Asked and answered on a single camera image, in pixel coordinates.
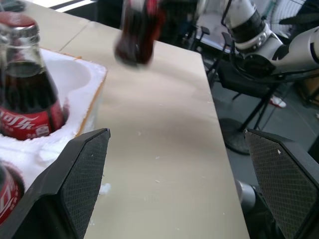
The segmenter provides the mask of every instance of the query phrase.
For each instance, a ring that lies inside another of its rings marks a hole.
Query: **blurred bottle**
[[[148,64],[165,22],[161,0],[124,0],[123,32],[115,56],[130,65]]]
[[[146,65],[154,41],[178,45],[190,33],[207,6],[207,0],[124,0],[122,36],[115,56],[122,62]]]
[[[0,225],[14,210],[24,194],[18,173],[6,168],[0,161]]]
[[[0,12],[0,37],[2,134],[25,140],[60,129],[64,116],[41,57],[36,22],[21,13]]]

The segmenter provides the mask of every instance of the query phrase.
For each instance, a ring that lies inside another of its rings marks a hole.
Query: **coca-cola bottle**
[[[19,174],[0,161],[0,225],[13,211],[24,194]]]
[[[148,64],[154,41],[165,22],[161,0],[124,0],[123,32],[115,47],[115,56],[130,65]]]
[[[2,134],[25,140],[60,129],[64,116],[40,54],[36,22],[21,13],[0,12],[0,40]]]

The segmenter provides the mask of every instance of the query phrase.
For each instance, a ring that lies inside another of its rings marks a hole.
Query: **white robotic arm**
[[[250,0],[224,0],[224,23],[238,52],[243,69],[255,77],[319,68],[319,27],[296,36],[284,45],[262,21]]]

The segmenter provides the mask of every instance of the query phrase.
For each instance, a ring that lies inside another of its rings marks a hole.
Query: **styrofoam holder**
[[[49,136],[19,141],[0,135],[0,159],[17,170],[27,190],[36,177],[53,163],[75,136],[94,130],[105,67],[72,56],[41,50],[61,105],[68,104],[65,125]]]

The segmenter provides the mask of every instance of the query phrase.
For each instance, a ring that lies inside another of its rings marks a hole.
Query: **table surface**
[[[161,42],[144,69],[116,62],[120,31],[30,5],[41,46],[108,68],[97,128],[111,129],[85,239],[249,238],[200,54]]]

